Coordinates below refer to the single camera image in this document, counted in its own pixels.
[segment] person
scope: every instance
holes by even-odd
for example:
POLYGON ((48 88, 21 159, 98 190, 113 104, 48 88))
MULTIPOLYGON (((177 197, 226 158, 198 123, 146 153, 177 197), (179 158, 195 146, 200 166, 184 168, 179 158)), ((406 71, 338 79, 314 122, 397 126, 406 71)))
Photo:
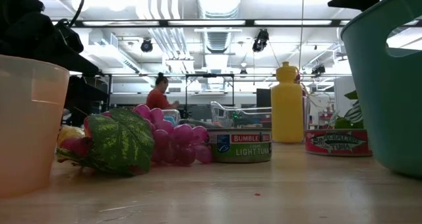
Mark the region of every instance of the person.
POLYGON ((169 86, 169 80, 164 76, 162 72, 158 73, 156 79, 156 87, 148 94, 146 98, 146 105, 150 109, 160 108, 160 109, 177 109, 179 102, 175 101, 170 105, 167 100, 167 97, 164 93, 169 86))

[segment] computer monitor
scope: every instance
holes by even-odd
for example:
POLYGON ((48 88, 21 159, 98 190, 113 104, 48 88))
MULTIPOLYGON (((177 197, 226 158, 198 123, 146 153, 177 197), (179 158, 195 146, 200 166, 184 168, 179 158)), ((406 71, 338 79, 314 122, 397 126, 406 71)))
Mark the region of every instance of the computer monitor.
POLYGON ((256 107, 271 107, 271 89, 256 89, 256 107))

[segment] tuna can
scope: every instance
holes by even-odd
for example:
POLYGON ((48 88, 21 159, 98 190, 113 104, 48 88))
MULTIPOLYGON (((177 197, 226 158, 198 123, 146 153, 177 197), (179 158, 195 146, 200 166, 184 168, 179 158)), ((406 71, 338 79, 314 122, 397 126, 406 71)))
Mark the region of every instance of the tuna can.
POLYGON ((305 134, 305 149, 310 154, 372 156, 365 129, 306 130, 305 134))
POLYGON ((257 163, 271 160, 270 128, 211 128, 207 131, 214 162, 257 163))

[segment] plastic bottle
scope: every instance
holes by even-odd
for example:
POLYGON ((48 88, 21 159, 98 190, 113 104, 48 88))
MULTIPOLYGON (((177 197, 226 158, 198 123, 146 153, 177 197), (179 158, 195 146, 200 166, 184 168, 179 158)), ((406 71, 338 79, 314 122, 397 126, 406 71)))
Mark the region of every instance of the plastic bottle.
POLYGON ((303 139, 302 87, 294 83, 297 68, 283 62, 277 69, 279 84, 271 89, 272 139, 275 142, 298 143, 303 139))

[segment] orange plastic cup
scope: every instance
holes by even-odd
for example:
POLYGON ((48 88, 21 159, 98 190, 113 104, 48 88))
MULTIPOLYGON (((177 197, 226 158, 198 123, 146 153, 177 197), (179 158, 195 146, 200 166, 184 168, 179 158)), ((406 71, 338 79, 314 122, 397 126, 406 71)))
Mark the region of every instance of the orange plastic cup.
POLYGON ((0 198, 47 186, 68 70, 0 55, 0 198))

